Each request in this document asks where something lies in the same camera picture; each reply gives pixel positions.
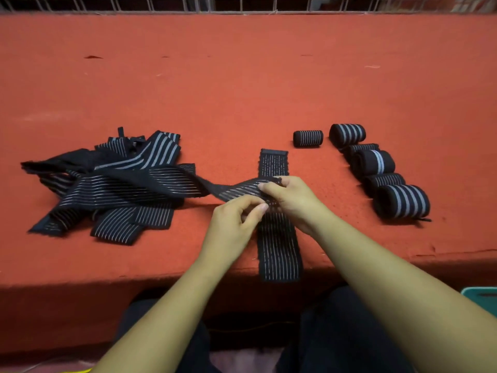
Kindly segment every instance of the rolled elastic band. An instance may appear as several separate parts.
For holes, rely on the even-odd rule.
[[[380,146],[378,144],[356,144],[356,145],[349,145],[348,147],[345,147],[341,150],[343,153],[343,156],[347,160],[347,162],[350,163],[350,159],[354,155],[355,152],[358,152],[359,150],[380,150]]]
[[[418,186],[405,184],[389,184],[378,188],[373,207],[378,216],[385,219],[420,219],[430,213],[430,201],[426,193]]]
[[[350,168],[355,177],[361,180],[369,175],[393,173],[395,162],[384,150],[359,150],[352,156]]]
[[[293,133],[293,145],[298,147],[318,147],[323,143],[324,133],[322,131],[295,131]]]
[[[370,175],[365,176],[362,180],[364,192],[369,197],[374,197],[374,194],[378,188],[389,184],[406,184],[406,181],[402,175],[397,173]]]
[[[366,130],[360,124],[333,124],[330,140],[337,148],[354,145],[366,138]]]

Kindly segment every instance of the dark pants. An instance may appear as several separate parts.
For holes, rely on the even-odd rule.
[[[157,299],[133,302],[125,311],[116,340]],[[413,373],[413,366],[350,287],[335,289],[304,311],[298,341],[291,343],[276,365],[277,373]],[[209,334],[200,322],[177,373],[219,373],[209,360]]]

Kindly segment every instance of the metal grid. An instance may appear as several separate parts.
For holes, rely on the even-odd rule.
[[[496,0],[0,0],[0,13],[491,13]]]

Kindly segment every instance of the red table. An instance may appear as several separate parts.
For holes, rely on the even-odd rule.
[[[495,16],[4,16],[0,19],[0,352],[111,339],[141,289],[170,283],[197,256],[212,196],[189,200],[168,231],[134,246],[26,231],[57,200],[19,163],[115,136],[181,134],[180,162],[233,184],[261,148],[289,150],[333,212],[455,286],[497,282]],[[102,59],[85,59],[86,56]],[[432,202],[432,223],[389,225],[328,139],[292,133],[359,123]],[[339,280],[298,233],[298,284],[260,283],[252,241],[208,308],[297,309]]]

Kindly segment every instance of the person's left arm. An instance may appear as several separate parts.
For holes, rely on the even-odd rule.
[[[92,373],[175,372],[209,297],[245,249],[266,210],[264,200],[251,195],[217,207],[195,263],[102,357]]]

